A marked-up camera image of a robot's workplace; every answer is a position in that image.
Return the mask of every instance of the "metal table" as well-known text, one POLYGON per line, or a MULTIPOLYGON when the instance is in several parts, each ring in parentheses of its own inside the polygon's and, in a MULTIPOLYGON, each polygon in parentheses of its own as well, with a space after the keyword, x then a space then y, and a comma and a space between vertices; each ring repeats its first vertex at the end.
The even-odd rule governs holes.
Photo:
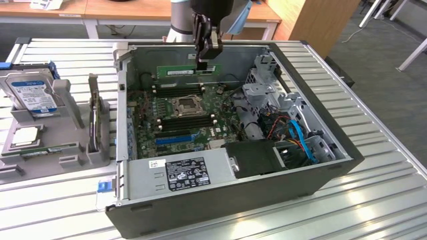
MULTIPOLYGON (((77 102, 89 98, 86 74, 98 74, 101 96, 111 102, 111 144, 116 135, 117 89, 113 41, 117 40, 32 39, 29 44, 13 47, 8 58, 14 63, 53 60, 60 76, 72 83, 77 102)), ((311 196, 139 239, 341 240, 427 236, 424 167, 312 48, 297 41, 281 41, 277 45, 365 156, 364 162, 311 196)), ((10 123, 6 98, 0 98, 0 106, 2 141, 10 123)), ((0 239, 121 239, 105 213, 94 207, 97 181, 112 176, 115 170, 112 163, 104 168, 0 185, 0 239)))

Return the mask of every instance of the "cpu socket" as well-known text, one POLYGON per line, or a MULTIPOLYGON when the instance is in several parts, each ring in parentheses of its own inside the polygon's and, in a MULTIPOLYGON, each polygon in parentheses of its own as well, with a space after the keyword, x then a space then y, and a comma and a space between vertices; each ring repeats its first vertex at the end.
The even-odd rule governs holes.
POLYGON ((173 110, 177 116, 200 115, 204 113, 200 106, 200 97, 179 97, 172 99, 173 110))

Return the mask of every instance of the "blue cable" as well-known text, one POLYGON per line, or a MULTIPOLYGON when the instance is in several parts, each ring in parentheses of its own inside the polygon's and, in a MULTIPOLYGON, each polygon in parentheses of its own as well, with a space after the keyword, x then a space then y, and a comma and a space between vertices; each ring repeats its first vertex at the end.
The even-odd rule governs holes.
POLYGON ((299 125, 299 123, 297 123, 295 120, 291 120, 291 121, 289 121, 289 124, 292 124, 293 127, 295 127, 295 129, 296 129, 296 133, 297 133, 300 145, 301 145, 301 147, 304 148, 307 157, 308 157, 308 159, 312 161, 312 163, 316 164, 319 161, 315 159, 315 156, 313 156, 312 152, 309 151, 309 149, 308 149, 308 147, 307 147, 305 140, 304 140, 304 134, 303 134, 300 125, 299 125))

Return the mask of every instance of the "white paper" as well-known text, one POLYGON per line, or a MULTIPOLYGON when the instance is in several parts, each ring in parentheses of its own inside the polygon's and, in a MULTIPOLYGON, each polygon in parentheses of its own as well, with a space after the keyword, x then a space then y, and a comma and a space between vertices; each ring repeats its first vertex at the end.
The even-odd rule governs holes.
POLYGON ((61 8, 62 0, 32 0, 29 7, 32 9, 57 10, 61 8))

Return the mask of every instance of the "warning label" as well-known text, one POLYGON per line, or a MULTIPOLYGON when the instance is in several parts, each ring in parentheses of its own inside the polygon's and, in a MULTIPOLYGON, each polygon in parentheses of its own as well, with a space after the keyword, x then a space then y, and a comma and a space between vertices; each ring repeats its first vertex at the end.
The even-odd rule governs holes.
POLYGON ((14 92, 25 107, 33 113, 50 113, 57 109, 52 95, 48 94, 46 85, 42 81, 12 82, 14 92))
POLYGON ((177 191, 211 184, 203 157, 165 163, 168 189, 177 191))

